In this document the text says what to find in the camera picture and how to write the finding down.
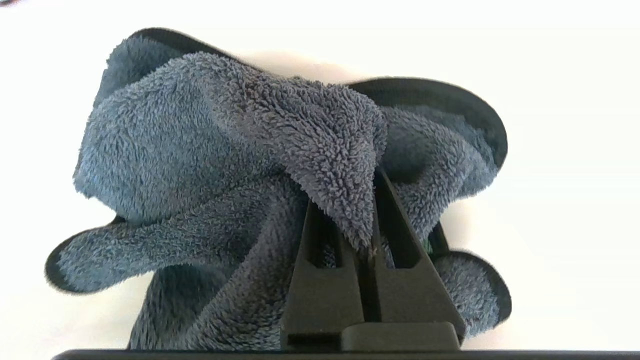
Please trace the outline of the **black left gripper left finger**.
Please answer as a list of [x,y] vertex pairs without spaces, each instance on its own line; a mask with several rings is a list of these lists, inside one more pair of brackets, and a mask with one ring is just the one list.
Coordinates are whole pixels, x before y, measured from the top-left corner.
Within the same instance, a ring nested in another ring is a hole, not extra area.
[[342,332],[364,322],[358,258],[318,206],[307,205],[280,331],[285,352],[339,352]]

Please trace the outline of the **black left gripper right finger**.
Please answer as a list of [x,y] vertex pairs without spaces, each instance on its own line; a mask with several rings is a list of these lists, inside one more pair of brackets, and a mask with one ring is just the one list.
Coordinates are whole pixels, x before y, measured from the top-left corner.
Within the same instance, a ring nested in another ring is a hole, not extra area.
[[459,346],[466,324],[416,236],[387,174],[374,175],[372,265],[379,319],[407,346]]

